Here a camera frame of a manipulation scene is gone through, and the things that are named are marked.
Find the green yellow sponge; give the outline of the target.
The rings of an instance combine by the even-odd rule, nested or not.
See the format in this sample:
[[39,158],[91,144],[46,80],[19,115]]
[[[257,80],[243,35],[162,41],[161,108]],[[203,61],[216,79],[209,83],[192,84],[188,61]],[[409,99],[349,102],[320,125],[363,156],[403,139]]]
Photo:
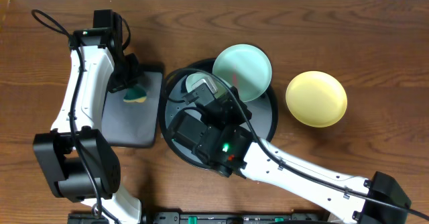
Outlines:
[[127,89],[123,101],[126,103],[143,103],[147,99],[147,92],[145,88],[136,84]]

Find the mint green plate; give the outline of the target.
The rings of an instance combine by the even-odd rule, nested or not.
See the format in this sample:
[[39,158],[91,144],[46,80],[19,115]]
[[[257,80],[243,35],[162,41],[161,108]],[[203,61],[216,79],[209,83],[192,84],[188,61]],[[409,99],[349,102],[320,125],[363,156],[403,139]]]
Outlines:
[[248,102],[267,90],[272,67],[267,55],[256,46],[236,44],[217,56],[212,73],[234,86],[242,102]]
[[200,85],[205,86],[216,98],[226,93],[226,88],[219,81],[205,73],[197,72],[186,78],[185,86],[188,93]]

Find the yellow plate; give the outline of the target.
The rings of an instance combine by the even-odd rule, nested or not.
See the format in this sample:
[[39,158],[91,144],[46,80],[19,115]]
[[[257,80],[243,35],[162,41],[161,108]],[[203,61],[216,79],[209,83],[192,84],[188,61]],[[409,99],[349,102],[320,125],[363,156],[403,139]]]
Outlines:
[[310,127],[329,127],[340,121],[347,110],[347,94],[333,76],[307,71],[295,76],[285,93],[290,113]]

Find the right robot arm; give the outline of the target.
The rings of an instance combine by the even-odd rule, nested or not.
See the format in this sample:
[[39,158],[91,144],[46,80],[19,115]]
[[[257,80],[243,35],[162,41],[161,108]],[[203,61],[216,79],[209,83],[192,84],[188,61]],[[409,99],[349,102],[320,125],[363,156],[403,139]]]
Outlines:
[[290,191],[343,223],[405,223],[411,200],[398,182],[376,172],[371,180],[328,170],[272,145],[242,125],[251,112],[235,89],[216,98],[201,84],[168,92],[167,134],[172,149],[192,165],[236,174]]

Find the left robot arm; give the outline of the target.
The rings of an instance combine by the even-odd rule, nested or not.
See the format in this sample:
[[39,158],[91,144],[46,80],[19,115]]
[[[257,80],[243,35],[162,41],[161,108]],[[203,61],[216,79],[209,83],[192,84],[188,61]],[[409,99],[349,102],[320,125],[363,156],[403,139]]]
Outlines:
[[39,9],[49,29],[68,38],[72,61],[60,112],[48,133],[34,137],[33,150],[52,194],[91,208],[89,215],[70,215],[69,223],[144,223],[142,202],[121,184],[120,162],[101,133],[105,99],[134,87],[143,69],[126,55],[129,26],[111,9],[96,10],[90,29],[69,33]]

